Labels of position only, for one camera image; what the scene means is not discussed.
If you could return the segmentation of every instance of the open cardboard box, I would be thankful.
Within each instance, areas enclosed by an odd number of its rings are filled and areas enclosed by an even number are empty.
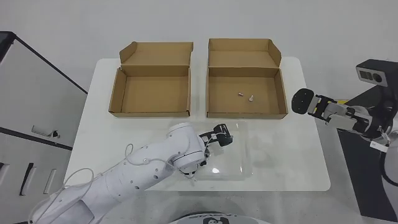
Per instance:
[[[132,42],[120,51],[109,112],[116,117],[188,117],[193,42]]]
[[[286,116],[281,58],[270,39],[210,39],[207,117],[281,119]]]

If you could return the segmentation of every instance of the clear plastic container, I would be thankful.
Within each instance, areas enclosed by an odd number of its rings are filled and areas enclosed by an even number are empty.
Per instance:
[[[207,165],[195,172],[196,180],[244,180],[251,175],[248,149],[248,126],[245,121],[190,121],[198,135],[212,131],[218,124],[226,124],[233,142],[221,147],[218,142],[208,145]]]

